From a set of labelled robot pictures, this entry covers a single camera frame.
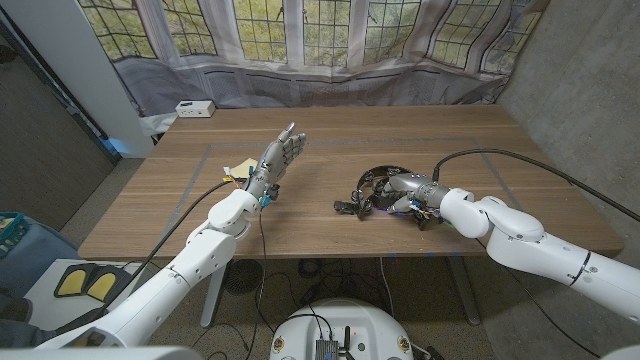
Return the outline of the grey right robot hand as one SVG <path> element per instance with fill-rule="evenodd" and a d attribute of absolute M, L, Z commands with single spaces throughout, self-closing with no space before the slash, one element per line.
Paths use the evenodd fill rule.
<path fill-rule="evenodd" d="M 439 209 L 450 189 L 424 174 L 401 173 L 389 178 L 385 191 L 398 195 L 387 212 L 406 213 L 419 209 Z"/>

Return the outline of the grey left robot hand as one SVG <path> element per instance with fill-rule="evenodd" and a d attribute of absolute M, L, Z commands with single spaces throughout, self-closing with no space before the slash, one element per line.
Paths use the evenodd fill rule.
<path fill-rule="evenodd" d="M 256 199 L 267 195 L 277 197 L 279 181 L 286 173 L 288 166 L 302 153 L 306 135 L 293 135 L 295 123 L 291 122 L 271 142 L 261 155 L 256 169 L 250 175 L 242 189 L 252 194 Z"/>

